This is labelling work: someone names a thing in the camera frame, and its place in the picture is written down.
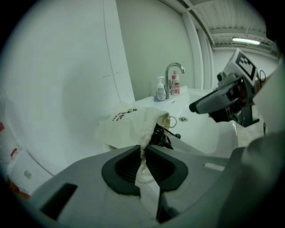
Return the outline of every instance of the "fluorescent light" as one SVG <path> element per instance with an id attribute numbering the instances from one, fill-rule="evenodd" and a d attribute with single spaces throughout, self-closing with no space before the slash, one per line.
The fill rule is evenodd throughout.
<path id="1" fill-rule="evenodd" d="M 248 44 L 252 44 L 252 45 L 259 45 L 259 44 L 260 44 L 259 41 L 254 41 L 254 40 L 249 40 L 249 39 L 243 39 L 243 38 L 233 38 L 232 41 L 235 41 L 235 42 L 242 42 L 242 43 L 248 43 Z"/>

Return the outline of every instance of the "faucet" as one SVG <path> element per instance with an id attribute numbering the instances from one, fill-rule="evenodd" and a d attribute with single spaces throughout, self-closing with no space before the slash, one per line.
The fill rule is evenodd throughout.
<path id="1" fill-rule="evenodd" d="M 185 69 L 180 63 L 174 62 L 174 63 L 171 63 L 168 65 L 168 67 L 165 70 L 165 93 L 166 93 L 165 98 L 166 99 L 169 99 L 169 97 L 170 97 L 170 92 L 169 92 L 170 86 L 169 85 L 171 85 L 171 82 L 169 82 L 169 80 L 168 80 L 168 70 L 173 66 L 178 66 L 181 70 L 181 73 L 185 73 Z"/>

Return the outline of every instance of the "black object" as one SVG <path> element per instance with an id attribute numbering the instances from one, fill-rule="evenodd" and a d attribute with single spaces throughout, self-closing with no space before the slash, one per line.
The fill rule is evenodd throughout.
<path id="1" fill-rule="evenodd" d="M 175 134 L 175 137 L 181 139 L 181 135 L 180 134 Z"/>
<path id="2" fill-rule="evenodd" d="M 161 191 L 176 190 L 188 175 L 184 162 L 147 146 L 146 164 Z"/>
<path id="3" fill-rule="evenodd" d="M 243 85 L 245 86 L 246 91 L 252 91 L 251 84 L 245 78 L 243 78 Z M 234 92 L 236 92 L 237 86 L 231 88 L 230 90 L 232 89 Z M 229 100 L 234 101 L 234 98 L 236 97 L 229 97 L 230 90 L 226 91 L 224 87 L 222 87 L 221 90 L 224 90 L 224 95 L 226 94 Z M 212 97 L 212 100 L 211 101 L 208 100 L 208 106 L 203 105 L 203 108 L 200 107 L 198 109 L 197 107 L 199 106 L 199 103 L 202 102 L 203 100 L 207 100 L 207 98 L 210 96 Z M 222 97 L 221 94 L 219 94 L 219 90 L 214 90 L 213 92 L 207 94 L 206 96 L 190 104 L 189 109 L 191 112 L 196 112 L 198 114 L 209 113 L 209 115 L 213 118 L 215 122 L 229 122 L 231 120 L 234 120 L 240 125 L 242 125 L 243 127 L 248 127 L 252 124 L 259 122 L 259 119 L 253 120 L 253 117 L 252 117 L 252 105 L 253 104 L 252 103 L 248 103 L 246 104 L 246 106 L 244 106 L 244 104 L 242 103 L 239 103 L 239 101 L 228 103 L 228 104 L 221 103 L 223 105 L 222 106 L 218 105 L 220 109 L 217 109 L 217 105 L 214 102 L 214 100 L 218 96 L 220 98 Z M 247 97 L 248 100 L 253 98 L 253 97 L 249 97 L 249 96 L 252 96 L 252 94 L 251 95 L 248 94 L 247 96 L 248 96 Z"/>
<path id="4" fill-rule="evenodd" d="M 64 184 L 41 208 L 41 212 L 56 220 L 76 189 L 77 185 L 75 184 Z"/>
<path id="5" fill-rule="evenodd" d="M 147 167 L 161 190 L 177 189 L 188 174 L 185 163 L 150 146 L 147 146 L 145 151 Z M 107 161 L 102 167 L 101 174 L 107 185 L 115 192 L 140 195 L 139 188 L 134 185 L 140 164 L 140 146 L 136 145 Z"/>
<path id="6" fill-rule="evenodd" d="M 218 81 L 221 81 L 223 78 L 222 78 L 222 76 L 221 76 L 221 74 L 218 74 L 217 75 L 217 79 L 218 79 Z"/>
<path id="7" fill-rule="evenodd" d="M 173 147 L 171 146 L 170 139 L 165 134 L 164 130 L 165 130 L 164 127 L 156 124 L 149 145 L 157 145 L 160 147 L 173 149 Z"/>
<path id="8" fill-rule="evenodd" d="M 179 212 L 175 208 L 168 207 L 165 195 L 160 191 L 159 205 L 157 208 L 156 219 L 159 223 L 164 223 L 175 216 L 179 215 Z"/>
<path id="9" fill-rule="evenodd" d="M 102 167 L 102 177 L 115 192 L 124 195 L 140 195 L 140 190 L 134 185 L 138 168 L 141 164 L 140 146 L 110 159 Z"/>

